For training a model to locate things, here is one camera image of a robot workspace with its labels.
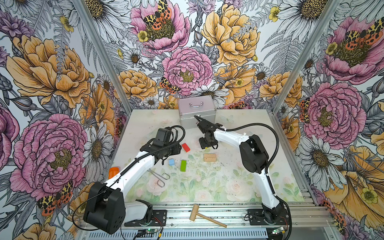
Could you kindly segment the natural wood block 51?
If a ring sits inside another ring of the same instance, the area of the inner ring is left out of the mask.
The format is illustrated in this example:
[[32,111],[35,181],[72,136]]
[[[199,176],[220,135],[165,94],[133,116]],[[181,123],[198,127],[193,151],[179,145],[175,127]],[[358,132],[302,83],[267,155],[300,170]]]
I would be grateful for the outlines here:
[[204,154],[206,159],[217,159],[216,154]]

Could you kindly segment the natural wood block 31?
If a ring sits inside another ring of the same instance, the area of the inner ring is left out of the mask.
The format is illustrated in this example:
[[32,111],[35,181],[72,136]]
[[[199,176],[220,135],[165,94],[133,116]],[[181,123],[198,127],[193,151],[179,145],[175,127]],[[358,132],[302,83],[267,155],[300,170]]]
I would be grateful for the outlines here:
[[217,161],[217,159],[206,159],[206,158],[204,158],[204,162],[205,163],[214,163],[216,161]]

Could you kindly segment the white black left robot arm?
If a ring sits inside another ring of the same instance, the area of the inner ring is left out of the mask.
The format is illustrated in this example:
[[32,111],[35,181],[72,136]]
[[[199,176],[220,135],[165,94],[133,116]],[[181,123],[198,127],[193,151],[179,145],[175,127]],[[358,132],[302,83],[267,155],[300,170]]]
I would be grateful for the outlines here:
[[143,145],[123,170],[105,183],[95,183],[85,202],[84,222],[93,226],[95,231],[102,230],[108,234],[114,234],[129,222],[150,224],[154,217],[153,205],[143,200],[126,203],[125,197],[159,160],[181,153],[185,135],[185,129],[179,125],[158,129],[156,137]]

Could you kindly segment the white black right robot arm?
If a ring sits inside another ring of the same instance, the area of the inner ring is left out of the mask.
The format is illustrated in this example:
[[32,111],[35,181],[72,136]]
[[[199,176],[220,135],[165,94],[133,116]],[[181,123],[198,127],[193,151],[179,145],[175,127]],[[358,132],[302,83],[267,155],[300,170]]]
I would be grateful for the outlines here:
[[[209,147],[216,149],[219,142],[239,148],[243,166],[248,172],[255,174],[262,197],[261,217],[267,224],[276,224],[286,210],[283,200],[276,194],[269,174],[269,166],[277,156],[280,146],[277,132],[271,126],[263,123],[251,123],[234,129],[226,129],[223,125],[211,123],[200,116],[195,116],[195,119],[198,120],[197,127],[204,134],[199,139],[202,149]],[[239,130],[254,126],[264,127],[275,136],[276,146],[271,157],[259,136],[237,133]]]

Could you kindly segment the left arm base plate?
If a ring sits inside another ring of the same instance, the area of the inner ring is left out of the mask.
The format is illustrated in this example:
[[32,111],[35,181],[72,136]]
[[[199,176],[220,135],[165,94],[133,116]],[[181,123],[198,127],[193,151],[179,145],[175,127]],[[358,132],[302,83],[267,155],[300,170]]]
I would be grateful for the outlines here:
[[142,220],[125,222],[125,227],[164,227],[167,222],[167,210],[150,210]]

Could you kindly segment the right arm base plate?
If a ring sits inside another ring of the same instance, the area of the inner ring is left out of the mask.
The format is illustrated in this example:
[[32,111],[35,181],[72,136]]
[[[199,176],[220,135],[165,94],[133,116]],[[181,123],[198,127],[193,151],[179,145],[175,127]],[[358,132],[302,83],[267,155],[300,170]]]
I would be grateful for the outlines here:
[[272,222],[266,220],[262,209],[248,209],[247,216],[251,226],[288,226],[290,224],[289,213],[287,210],[284,210],[283,213],[276,217]]

